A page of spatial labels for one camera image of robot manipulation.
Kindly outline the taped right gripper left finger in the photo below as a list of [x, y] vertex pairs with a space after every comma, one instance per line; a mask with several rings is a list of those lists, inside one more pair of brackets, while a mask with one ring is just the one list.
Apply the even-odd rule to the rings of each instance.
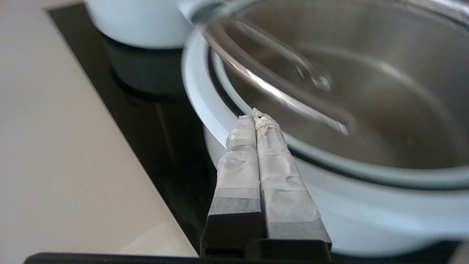
[[238, 118], [226, 146], [200, 239], [201, 257], [243, 257], [246, 244], [264, 237], [253, 115]]

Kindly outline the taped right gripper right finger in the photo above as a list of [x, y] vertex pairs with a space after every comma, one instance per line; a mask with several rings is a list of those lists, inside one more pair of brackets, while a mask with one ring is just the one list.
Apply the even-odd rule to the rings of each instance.
[[279, 124], [253, 109], [257, 138], [260, 191], [269, 239], [332, 240], [288, 149]]

